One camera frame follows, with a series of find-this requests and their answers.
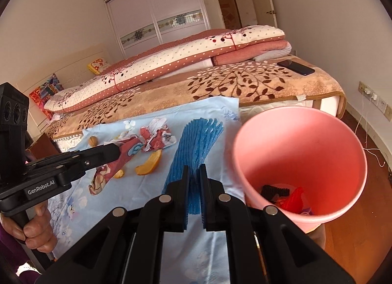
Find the black phone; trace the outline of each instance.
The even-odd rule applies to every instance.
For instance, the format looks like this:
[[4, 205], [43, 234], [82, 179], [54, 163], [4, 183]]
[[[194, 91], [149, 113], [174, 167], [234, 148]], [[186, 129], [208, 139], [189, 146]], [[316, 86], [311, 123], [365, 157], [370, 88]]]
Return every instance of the black phone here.
[[277, 63], [279, 66], [286, 67], [300, 75], [307, 76], [314, 73], [314, 69], [306, 67], [302, 64], [296, 63], [295, 61], [286, 59]]

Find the orange peel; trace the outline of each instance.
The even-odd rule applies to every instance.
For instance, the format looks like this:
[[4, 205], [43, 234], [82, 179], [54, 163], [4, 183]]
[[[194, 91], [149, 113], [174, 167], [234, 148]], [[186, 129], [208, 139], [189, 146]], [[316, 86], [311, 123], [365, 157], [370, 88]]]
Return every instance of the orange peel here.
[[162, 149], [154, 151], [152, 155], [149, 156], [149, 158], [145, 163], [143, 163], [142, 165], [138, 165], [135, 168], [136, 174], [138, 176], [145, 176], [147, 174], [152, 173], [158, 166], [161, 156], [162, 156]]
[[113, 178], [120, 179], [124, 176], [124, 174], [125, 174], [124, 170], [120, 169], [116, 172], [116, 174], [113, 176]]

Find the pink plastic bin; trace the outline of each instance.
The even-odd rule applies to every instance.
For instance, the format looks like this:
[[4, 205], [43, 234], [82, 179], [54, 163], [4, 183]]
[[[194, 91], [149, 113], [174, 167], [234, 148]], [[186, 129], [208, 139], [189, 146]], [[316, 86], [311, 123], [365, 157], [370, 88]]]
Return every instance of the pink plastic bin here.
[[304, 232], [350, 209], [367, 176], [364, 150], [350, 128], [301, 106], [270, 109], [246, 122], [234, 141], [233, 159], [252, 207], [271, 204], [259, 194], [265, 184], [303, 187], [314, 215], [282, 212]]

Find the white wall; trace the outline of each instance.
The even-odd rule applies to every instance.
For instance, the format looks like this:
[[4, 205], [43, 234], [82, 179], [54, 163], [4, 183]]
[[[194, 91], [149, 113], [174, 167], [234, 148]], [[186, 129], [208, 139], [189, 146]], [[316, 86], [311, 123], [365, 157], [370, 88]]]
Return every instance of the white wall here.
[[122, 59], [103, 0], [11, 0], [0, 17], [0, 83], [101, 43]]
[[[278, 26], [300, 57], [318, 65], [362, 111], [363, 81], [392, 105], [392, 21], [380, 0], [273, 0]], [[392, 124], [365, 99], [370, 125], [392, 150]]]

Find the baseboard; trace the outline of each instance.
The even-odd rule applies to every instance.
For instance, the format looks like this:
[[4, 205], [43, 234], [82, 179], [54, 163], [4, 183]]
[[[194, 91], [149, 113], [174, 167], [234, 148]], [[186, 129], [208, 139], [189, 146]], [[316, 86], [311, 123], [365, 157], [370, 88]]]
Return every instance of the baseboard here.
[[[352, 105], [347, 103], [346, 110], [357, 121], [359, 121], [359, 119], [361, 118], [361, 114]], [[377, 148], [381, 150], [381, 152], [383, 153], [384, 157], [386, 158], [385, 161], [388, 163], [389, 167], [392, 168], [392, 153], [389, 151], [389, 149], [385, 145], [384, 141], [380, 138], [378, 133], [373, 129], [373, 127], [369, 124], [369, 122], [367, 123], [367, 121], [363, 117], [362, 117], [362, 119], [361, 119], [359, 124], [364, 129], [365, 129], [365, 126], [366, 126], [368, 134], [369, 134], [369, 137], [372, 138], [372, 140], [376, 144]]]

